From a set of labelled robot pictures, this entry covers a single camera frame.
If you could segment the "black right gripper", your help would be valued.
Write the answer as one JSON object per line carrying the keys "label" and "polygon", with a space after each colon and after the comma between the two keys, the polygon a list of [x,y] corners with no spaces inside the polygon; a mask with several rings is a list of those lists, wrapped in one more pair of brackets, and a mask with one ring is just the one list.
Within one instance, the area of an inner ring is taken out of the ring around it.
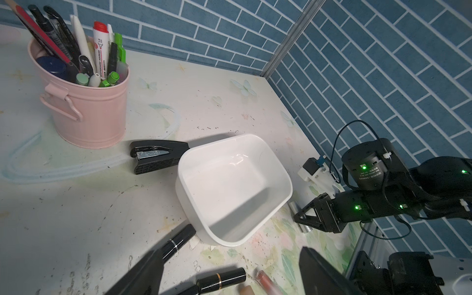
{"label": "black right gripper", "polygon": [[350,222],[371,221],[376,218],[398,215],[406,203],[402,189],[382,191],[347,191],[330,198],[321,194],[298,213],[300,223],[323,232],[341,233]]}

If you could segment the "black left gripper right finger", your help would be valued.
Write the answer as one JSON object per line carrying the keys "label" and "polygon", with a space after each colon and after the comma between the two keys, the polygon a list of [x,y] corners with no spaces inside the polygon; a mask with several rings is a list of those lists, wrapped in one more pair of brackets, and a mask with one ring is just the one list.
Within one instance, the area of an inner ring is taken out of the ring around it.
{"label": "black left gripper right finger", "polygon": [[299,268],[306,295],[363,294],[313,248],[302,248]]}

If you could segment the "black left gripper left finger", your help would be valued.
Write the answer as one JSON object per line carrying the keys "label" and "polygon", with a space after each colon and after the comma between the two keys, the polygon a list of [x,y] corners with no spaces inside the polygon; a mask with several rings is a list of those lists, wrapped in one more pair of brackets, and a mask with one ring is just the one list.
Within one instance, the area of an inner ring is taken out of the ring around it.
{"label": "black left gripper left finger", "polygon": [[106,295],[158,295],[163,275],[162,251],[146,253]]}

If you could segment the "silver lipstick tube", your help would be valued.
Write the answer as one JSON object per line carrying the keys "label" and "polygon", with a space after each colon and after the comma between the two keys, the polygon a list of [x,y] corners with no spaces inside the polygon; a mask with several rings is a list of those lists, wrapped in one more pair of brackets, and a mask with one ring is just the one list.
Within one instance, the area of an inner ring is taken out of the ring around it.
{"label": "silver lipstick tube", "polygon": [[296,201],[290,201],[288,205],[291,210],[293,220],[299,226],[301,232],[304,234],[311,232],[313,229],[310,226],[300,223],[302,216],[298,215],[298,213],[301,211],[301,207],[298,205],[298,203]]}

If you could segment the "black lipstick silver band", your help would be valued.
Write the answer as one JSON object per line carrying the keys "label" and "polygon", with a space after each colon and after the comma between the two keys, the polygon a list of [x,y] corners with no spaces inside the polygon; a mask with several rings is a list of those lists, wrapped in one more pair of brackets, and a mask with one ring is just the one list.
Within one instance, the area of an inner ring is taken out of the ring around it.
{"label": "black lipstick silver band", "polygon": [[171,258],[173,258],[185,244],[187,244],[191,238],[196,234],[196,230],[193,225],[187,224],[182,228],[175,236],[173,236],[168,242],[161,247],[162,262],[165,264]]}

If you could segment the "pink lip gloss tube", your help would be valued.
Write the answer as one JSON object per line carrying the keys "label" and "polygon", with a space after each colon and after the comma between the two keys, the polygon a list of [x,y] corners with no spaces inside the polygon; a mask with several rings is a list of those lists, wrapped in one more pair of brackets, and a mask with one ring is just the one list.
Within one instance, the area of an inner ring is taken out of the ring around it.
{"label": "pink lip gloss tube", "polygon": [[256,281],[261,285],[263,290],[268,295],[283,294],[279,287],[269,278],[269,276],[263,270],[258,270],[256,272]]}

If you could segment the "white plastic storage box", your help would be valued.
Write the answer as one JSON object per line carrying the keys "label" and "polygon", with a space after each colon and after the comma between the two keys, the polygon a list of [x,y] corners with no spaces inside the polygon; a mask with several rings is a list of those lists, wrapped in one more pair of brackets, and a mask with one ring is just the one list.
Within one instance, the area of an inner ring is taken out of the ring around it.
{"label": "white plastic storage box", "polygon": [[288,172],[253,134],[187,150],[178,162],[175,189],[200,240],[224,247],[248,241],[293,194]]}

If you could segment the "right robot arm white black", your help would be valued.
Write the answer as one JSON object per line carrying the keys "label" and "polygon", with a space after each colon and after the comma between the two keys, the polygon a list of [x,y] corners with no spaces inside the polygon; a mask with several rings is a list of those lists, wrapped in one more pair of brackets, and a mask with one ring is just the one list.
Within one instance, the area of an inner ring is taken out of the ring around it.
{"label": "right robot arm white black", "polygon": [[334,197],[319,195],[295,214],[296,223],[338,234],[350,222],[395,215],[472,218],[471,159],[441,156],[408,168],[381,138],[350,148],[341,161],[344,182],[356,185]]}

